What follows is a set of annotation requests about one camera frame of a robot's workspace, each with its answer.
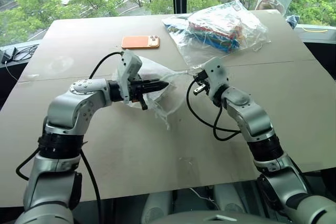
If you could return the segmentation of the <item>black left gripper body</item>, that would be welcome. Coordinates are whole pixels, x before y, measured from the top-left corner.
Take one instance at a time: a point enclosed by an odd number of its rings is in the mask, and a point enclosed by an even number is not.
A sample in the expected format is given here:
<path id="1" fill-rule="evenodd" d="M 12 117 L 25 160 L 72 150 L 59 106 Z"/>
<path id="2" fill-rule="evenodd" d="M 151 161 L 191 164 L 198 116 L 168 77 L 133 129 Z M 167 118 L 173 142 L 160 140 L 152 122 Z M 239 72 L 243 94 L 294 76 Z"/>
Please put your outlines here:
<path id="1" fill-rule="evenodd" d="M 143 80 L 139 74 L 129 78 L 130 101 L 132 103 L 139 103 L 142 110 L 148 109 L 148 105 L 143 98 L 145 85 L 147 83 L 148 81 Z"/>

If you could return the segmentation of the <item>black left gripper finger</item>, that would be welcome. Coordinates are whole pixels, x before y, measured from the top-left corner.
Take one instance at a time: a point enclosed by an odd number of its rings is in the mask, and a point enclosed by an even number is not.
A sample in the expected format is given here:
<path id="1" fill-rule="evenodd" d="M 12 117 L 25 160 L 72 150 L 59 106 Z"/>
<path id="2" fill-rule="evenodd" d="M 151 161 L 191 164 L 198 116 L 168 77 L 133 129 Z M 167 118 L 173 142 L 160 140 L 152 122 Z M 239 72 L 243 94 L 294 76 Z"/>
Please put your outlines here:
<path id="1" fill-rule="evenodd" d="M 165 89 L 165 85 L 143 86 L 143 93 L 152 93 Z"/>
<path id="2" fill-rule="evenodd" d="M 143 85 L 144 86 L 168 86 L 168 83 L 160 79 L 150 79 L 150 80 L 144 80 Z"/>

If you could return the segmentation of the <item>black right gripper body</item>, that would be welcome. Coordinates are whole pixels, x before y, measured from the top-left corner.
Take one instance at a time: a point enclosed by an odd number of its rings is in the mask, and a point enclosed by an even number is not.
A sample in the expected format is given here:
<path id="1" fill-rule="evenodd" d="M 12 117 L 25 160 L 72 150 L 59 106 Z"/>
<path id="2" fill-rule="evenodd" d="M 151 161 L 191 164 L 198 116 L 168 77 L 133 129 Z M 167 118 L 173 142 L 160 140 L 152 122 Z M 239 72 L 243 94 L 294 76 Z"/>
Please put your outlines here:
<path id="1" fill-rule="evenodd" d="M 198 85 L 198 88 L 196 88 L 196 89 L 193 91 L 193 94 L 194 94 L 194 95 L 198 95 L 198 94 L 200 94 L 200 93 L 202 93 L 202 92 L 205 92 L 206 95 L 209 94 L 210 84 L 209 84 L 209 81 L 207 80 L 207 78 L 208 78 L 208 74 L 206 73 L 205 70 L 202 70 L 202 71 L 204 71 L 204 78 L 206 78 L 206 79 L 205 79 L 204 82 L 196 82 L 197 85 Z"/>

